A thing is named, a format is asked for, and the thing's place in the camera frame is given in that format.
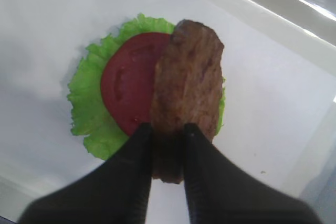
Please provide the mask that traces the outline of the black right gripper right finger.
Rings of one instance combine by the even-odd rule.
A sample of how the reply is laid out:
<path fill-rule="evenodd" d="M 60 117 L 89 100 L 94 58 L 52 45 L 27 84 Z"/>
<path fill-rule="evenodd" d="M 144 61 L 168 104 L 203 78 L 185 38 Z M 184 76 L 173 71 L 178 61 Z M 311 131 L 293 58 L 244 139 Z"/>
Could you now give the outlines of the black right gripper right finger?
<path fill-rule="evenodd" d="M 320 223 L 306 203 L 254 179 L 196 124 L 184 126 L 184 187 L 191 223 Z"/>

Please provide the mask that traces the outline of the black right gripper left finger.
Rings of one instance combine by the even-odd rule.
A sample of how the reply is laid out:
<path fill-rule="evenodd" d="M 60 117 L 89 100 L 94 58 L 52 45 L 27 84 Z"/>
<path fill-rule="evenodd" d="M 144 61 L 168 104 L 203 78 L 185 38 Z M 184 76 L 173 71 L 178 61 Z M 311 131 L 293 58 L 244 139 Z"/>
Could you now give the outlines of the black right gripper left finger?
<path fill-rule="evenodd" d="M 141 124 L 97 169 L 33 201 L 19 223 L 145 223 L 152 176 L 152 128 Z"/>

